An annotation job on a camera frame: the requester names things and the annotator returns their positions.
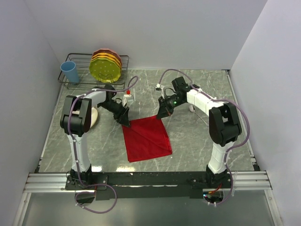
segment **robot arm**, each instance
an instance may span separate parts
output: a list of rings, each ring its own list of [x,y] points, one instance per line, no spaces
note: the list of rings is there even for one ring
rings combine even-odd
[[[113,86],[106,85],[106,90],[115,90]],[[71,106],[75,99],[79,96],[67,96],[63,106],[62,116],[60,120],[60,126],[64,129],[70,142],[72,153],[72,168],[70,175],[73,179],[78,179],[76,160],[79,161],[79,173],[83,181],[89,184],[89,179],[92,175],[91,163],[87,151],[87,132],[90,130],[91,125],[91,108],[92,106],[103,107],[113,113],[114,119],[125,126],[130,126],[128,120],[127,106],[123,106],[121,103],[117,103],[112,98],[116,95],[116,92],[99,91],[99,88],[92,89],[97,92],[91,92],[80,98],[73,109],[73,111],[79,111],[79,114],[72,114],[71,116],[71,133],[68,132],[68,119],[71,110]],[[74,150],[76,150],[77,158],[74,156]]]
[[[242,129],[236,107],[231,103],[214,102],[212,97],[205,96],[198,86],[198,91],[188,85],[183,77],[172,81],[176,94],[170,97],[160,97],[157,119],[172,115],[174,108],[184,103],[190,103],[209,116],[209,134],[213,140],[211,160],[206,171],[210,181],[221,180],[227,173],[225,152],[234,145]]]

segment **red towel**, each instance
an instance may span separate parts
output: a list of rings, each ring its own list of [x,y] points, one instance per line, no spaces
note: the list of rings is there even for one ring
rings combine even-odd
[[[122,126],[129,162],[154,159],[172,154],[171,145],[162,120],[156,116],[130,121]]]

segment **wire dish rack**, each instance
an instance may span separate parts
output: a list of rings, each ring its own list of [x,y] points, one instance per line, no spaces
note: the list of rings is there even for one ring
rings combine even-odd
[[[92,54],[86,53],[70,53],[68,54],[66,61],[73,61],[76,64],[77,71],[79,73],[79,83],[72,83],[69,82],[64,73],[61,71],[60,75],[58,76],[57,80],[63,84],[67,89],[92,89],[96,86],[104,86],[106,84],[112,85],[116,90],[124,89],[125,83],[127,81],[127,68],[129,62],[128,55],[121,55],[122,61],[122,69],[121,69],[121,76],[116,82],[112,83],[104,83],[97,81],[89,71],[90,60],[92,58]]]

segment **marble countertop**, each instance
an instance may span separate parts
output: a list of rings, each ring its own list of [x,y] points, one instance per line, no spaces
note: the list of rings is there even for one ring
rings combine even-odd
[[[139,119],[156,115],[160,92],[154,86],[164,70],[129,70],[128,79],[139,76],[132,88],[135,101],[130,103],[129,119]],[[187,73],[206,93],[217,98],[233,100],[233,95],[225,71],[182,70]],[[167,72],[162,85],[172,87],[171,81],[180,77],[177,72]],[[67,95],[83,94],[82,90],[63,88],[55,112],[54,121],[45,152],[40,164],[40,172],[67,172],[71,169],[71,149],[67,136],[60,127],[62,107]],[[174,110],[171,117],[162,121],[168,133],[173,154],[156,159],[129,163],[122,127],[113,119],[112,113],[98,109],[98,119],[88,132],[88,155],[93,171],[203,171],[211,158],[212,140],[209,136],[208,117],[200,110],[192,113],[188,104]],[[242,134],[237,142],[245,136]],[[253,170],[247,145],[236,148],[228,161],[230,169],[236,171]]]

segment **blue cup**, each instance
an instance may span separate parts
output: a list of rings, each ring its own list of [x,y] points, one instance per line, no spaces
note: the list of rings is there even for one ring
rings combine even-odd
[[[66,61],[62,63],[61,70],[69,82],[79,83],[79,74],[77,72],[76,64],[73,61]]]

